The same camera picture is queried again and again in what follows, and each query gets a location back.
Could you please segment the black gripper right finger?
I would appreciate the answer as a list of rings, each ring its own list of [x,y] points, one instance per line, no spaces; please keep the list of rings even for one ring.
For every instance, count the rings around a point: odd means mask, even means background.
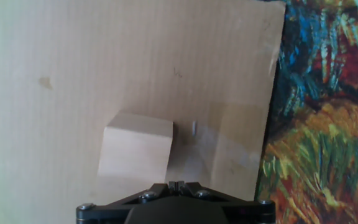
[[[271,200],[248,201],[203,187],[198,182],[178,182],[178,194],[217,205],[229,223],[276,223],[276,206]]]

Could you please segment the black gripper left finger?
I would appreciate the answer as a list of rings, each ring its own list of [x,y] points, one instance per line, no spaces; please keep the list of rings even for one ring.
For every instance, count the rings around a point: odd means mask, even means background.
[[[166,196],[171,196],[168,184],[153,184],[149,189],[107,205],[84,203],[76,208],[76,224],[125,223],[136,206]]]

